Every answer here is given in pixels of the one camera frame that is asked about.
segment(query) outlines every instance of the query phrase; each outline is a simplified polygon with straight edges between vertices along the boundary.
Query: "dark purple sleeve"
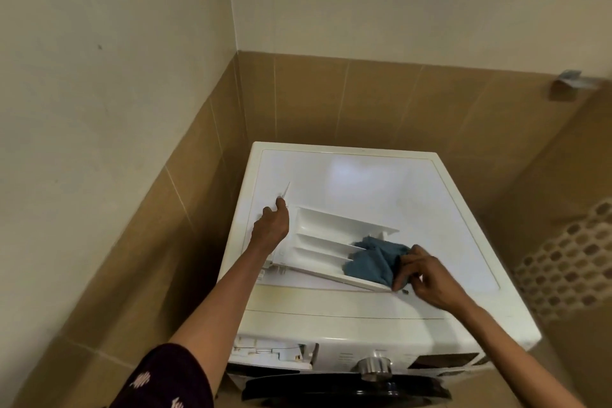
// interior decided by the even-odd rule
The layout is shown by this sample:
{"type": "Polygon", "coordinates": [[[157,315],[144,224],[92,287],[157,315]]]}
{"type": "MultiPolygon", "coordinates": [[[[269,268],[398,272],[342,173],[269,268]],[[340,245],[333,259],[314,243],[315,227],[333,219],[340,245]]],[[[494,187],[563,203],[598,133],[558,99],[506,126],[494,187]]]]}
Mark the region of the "dark purple sleeve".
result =
{"type": "Polygon", "coordinates": [[[177,344],[151,350],[110,408],[214,408],[206,374],[194,356],[177,344]]]}

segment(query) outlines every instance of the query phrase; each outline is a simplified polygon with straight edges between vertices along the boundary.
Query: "blue cloth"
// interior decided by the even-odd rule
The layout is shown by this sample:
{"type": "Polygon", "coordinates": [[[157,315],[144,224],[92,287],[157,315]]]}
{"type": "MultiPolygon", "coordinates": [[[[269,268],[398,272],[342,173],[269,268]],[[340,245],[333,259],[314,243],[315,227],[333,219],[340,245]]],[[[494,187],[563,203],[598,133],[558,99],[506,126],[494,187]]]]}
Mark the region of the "blue cloth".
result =
{"type": "Polygon", "coordinates": [[[402,244],[379,240],[374,237],[364,237],[361,242],[355,242],[359,250],[350,255],[353,261],[342,266],[347,276],[366,281],[378,282],[391,287],[397,258],[410,250],[402,244]]]}

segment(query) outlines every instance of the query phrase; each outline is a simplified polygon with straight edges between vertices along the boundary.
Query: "forearm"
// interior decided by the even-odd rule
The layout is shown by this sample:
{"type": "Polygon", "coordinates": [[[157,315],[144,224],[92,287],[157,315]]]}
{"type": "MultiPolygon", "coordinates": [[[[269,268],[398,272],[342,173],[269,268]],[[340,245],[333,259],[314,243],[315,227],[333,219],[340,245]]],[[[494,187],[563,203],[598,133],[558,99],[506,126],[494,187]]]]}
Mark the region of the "forearm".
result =
{"type": "Polygon", "coordinates": [[[455,316],[474,336],[510,388],[531,408],[585,408],[476,304],[455,316]]]}
{"type": "Polygon", "coordinates": [[[187,348],[216,393],[257,275],[269,252],[249,246],[170,342],[187,348]]]}

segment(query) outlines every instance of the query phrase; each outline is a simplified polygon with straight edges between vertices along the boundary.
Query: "person's left arm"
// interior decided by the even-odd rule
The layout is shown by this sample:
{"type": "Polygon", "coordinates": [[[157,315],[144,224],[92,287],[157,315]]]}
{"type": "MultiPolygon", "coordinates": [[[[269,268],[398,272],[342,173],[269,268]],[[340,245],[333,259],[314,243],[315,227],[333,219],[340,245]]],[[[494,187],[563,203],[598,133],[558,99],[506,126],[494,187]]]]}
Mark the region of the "person's left arm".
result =
{"type": "Polygon", "coordinates": [[[234,338],[249,296],[266,257],[289,232],[289,213],[282,198],[277,210],[264,208],[255,223],[249,246],[210,294],[172,336],[202,366],[213,394],[225,372],[234,338]]]}

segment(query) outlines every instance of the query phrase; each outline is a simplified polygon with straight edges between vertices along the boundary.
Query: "person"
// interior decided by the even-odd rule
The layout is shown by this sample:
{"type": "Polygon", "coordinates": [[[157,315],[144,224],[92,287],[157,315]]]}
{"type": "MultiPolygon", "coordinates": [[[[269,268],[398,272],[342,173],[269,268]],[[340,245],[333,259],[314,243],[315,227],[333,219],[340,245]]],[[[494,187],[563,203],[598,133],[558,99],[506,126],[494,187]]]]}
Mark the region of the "person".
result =
{"type": "MultiPolygon", "coordinates": [[[[170,339],[149,352],[110,408],[212,408],[247,301],[266,257],[289,232],[285,201],[266,207],[247,249],[170,339]]],[[[585,408],[479,307],[442,263],[418,245],[402,256],[393,290],[451,313],[474,336],[516,396],[533,408],[585,408]]]]}

